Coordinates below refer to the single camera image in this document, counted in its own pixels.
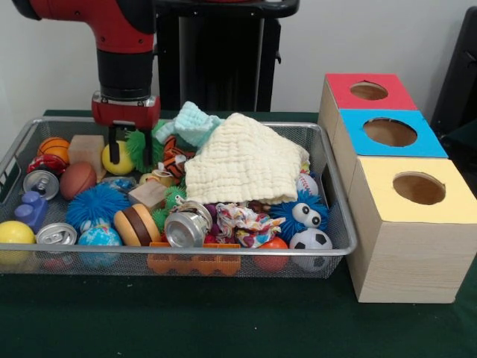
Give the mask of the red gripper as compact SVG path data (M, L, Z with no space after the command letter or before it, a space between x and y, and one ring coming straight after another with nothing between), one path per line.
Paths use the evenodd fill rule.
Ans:
M119 144L116 142L117 126L132 126L136 129L153 129L160 112L160 98L151 96L141 101L115 101L104 97L100 91L92 96L92 115L95 122L108 128L110 162L118 164L120 160ZM153 160L151 130L142 131L145 137L143 163L149 166Z

